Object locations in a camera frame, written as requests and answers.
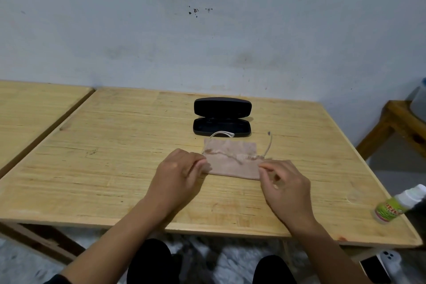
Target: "green label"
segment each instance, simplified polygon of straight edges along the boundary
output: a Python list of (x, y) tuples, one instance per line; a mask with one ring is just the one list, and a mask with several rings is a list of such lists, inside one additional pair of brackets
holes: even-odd
[(408, 210), (409, 209), (401, 206), (399, 202), (392, 197), (385, 202), (379, 203), (375, 209), (375, 213), (380, 220), (389, 222)]

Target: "black sleeve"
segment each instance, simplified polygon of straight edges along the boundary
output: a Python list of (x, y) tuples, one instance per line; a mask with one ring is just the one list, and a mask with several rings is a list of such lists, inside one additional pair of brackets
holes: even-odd
[(71, 284), (71, 282), (68, 281), (66, 277), (56, 274), (50, 279), (50, 281), (47, 281), (44, 284)]

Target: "hand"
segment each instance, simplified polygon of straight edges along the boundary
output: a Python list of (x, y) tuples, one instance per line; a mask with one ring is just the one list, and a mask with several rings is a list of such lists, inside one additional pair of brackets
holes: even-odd
[[(263, 162), (259, 164), (259, 170), (266, 202), (290, 232), (316, 223), (312, 212), (311, 181), (291, 161)], [(268, 171), (276, 173), (275, 180), (269, 177)]]
[(162, 218), (191, 199), (206, 158), (175, 149), (157, 168), (143, 201)]

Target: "person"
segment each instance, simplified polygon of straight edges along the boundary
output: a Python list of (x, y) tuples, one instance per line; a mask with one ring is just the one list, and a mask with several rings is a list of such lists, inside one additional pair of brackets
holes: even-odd
[[(145, 239), (193, 197), (206, 162), (201, 154), (171, 152), (158, 165), (145, 197), (46, 284), (115, 284), (127, 268), (127, 284), (178, 284), (179, 266), (166, 244)], [(283, 186), (274, 186), (270, 171)], [(293, 163), (267, 161), (259, 164), (259, 173), (266, 202), (301, 243), (322, 284), (371, 284), (315, 219), (310, 181)], [(274, 255), (261, 259), (253, 276), (253, 284), (295, 282), (285, 262)]]

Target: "white container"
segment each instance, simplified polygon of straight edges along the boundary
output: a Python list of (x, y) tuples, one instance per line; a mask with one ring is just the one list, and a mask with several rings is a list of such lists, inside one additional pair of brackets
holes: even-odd
[(414, 188), (405, 190), (394, 197), (381, 202), (371, 214), (378, 222), (387, 224), (397, 216), (412, 209), (426, 197), (426, 186), (419, 184)]
[(426, 78), (420, 83), (419, 91), (410, 104), (410, 109), (417, 118), (426, 122)]

